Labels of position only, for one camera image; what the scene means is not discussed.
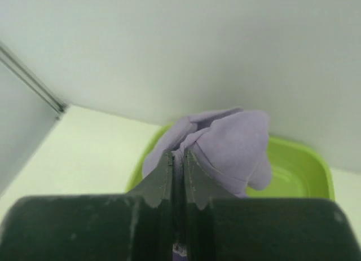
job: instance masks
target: metal strip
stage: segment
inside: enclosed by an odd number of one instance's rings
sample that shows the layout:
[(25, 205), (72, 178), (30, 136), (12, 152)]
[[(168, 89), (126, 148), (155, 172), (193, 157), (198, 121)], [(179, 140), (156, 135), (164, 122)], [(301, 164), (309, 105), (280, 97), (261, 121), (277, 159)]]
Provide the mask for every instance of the metal strip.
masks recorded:
[(57, 113), (64, 112), (66, 104), (55, 96), (1, 41), (0, 61)]

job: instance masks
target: white table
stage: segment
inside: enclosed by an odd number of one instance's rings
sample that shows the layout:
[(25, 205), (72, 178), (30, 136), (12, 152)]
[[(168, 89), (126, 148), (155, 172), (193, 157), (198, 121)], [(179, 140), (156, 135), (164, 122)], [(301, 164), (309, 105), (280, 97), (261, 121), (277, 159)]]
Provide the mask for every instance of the white table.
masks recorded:
[[(72, 106), (0, 198), (0, 220), (20, 197), (119, 193), (160, 126)], [(336, 202), (361, 241), (361, 175), (332, 169)]]

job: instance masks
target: lavender fabric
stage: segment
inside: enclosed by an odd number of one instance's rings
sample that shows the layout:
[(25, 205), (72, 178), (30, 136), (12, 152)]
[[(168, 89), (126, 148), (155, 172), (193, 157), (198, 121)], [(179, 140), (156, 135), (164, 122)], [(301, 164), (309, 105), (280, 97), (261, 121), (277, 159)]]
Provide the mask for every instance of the lavender fabric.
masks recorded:
[(170, 149), (174, 157), (174, 186), (180, 187), (181, 183), (177, 181), (181, 182), (184, 150), (188, 148), (201, 167), (235, 196), (246, 197), (247, 185), (256, 190), (264, 189), (272, 179), (266, 156), (268, 121), (265, 112), (240, 108), (183, 117), (159, 139), (146, 157), (143, 177), (154, 170), (163, 151)]

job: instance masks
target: green container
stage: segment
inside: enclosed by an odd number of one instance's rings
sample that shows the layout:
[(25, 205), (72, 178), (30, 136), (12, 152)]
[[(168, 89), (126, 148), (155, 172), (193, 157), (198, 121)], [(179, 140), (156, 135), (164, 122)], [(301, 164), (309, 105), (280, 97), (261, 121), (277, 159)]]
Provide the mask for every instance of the green container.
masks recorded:
[[(142, 180), (142, 164), (146, 155), (169, 129), (157, 132), (141, 156), (128, 183), (127, 190)], [(331, 172), (312, 149), (292, 141), (270, 137), (267, 155), (272, 165), (273, 180), (262, 191), (247, 189), (250, 197), (321, 197), (334, 200)]]

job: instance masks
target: green bowl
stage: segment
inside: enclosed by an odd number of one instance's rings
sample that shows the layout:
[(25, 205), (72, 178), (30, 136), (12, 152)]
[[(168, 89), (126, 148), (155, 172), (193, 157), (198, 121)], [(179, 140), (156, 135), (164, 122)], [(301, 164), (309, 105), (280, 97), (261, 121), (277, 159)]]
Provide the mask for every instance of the green bowl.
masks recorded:
[[(146, 147), (128, 182), (128, 191), (142, 180), (145, 157), (170, 126), (161, 128)], [(248, 188), (250, 197), (320, 197), (334, 201), (329, 167), (312, 149), (272, 136), (268, 142), (267, 155), (272, 165), (273, 180), (262, 191)]]

